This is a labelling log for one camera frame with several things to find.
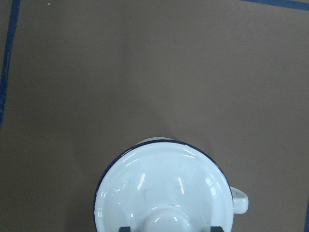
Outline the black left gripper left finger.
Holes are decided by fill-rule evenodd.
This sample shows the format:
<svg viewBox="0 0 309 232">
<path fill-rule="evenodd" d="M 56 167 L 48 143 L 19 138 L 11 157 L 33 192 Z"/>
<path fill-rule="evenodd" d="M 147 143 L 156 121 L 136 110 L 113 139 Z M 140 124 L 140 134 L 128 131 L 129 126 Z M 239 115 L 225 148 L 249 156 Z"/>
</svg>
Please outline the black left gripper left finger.
<svg viewBox="0 0 309 232">
<path fill-rule="evenodd" d="M 120 232 L 131 232 L 130 226 L 120 227 Z"/>
</svg>

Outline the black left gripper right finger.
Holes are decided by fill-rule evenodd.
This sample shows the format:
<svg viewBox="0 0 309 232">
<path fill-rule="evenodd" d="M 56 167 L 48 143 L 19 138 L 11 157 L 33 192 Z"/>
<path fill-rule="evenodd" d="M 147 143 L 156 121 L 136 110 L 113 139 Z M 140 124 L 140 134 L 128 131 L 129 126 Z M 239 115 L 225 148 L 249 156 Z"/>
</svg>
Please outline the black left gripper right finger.
<svg viewBox="0 0 309 232">
<path fill-rule="evenodd" d="M 220 226 L 211 226 L 210 232 L 223 232 L 223 228 Z"/>
</svg>

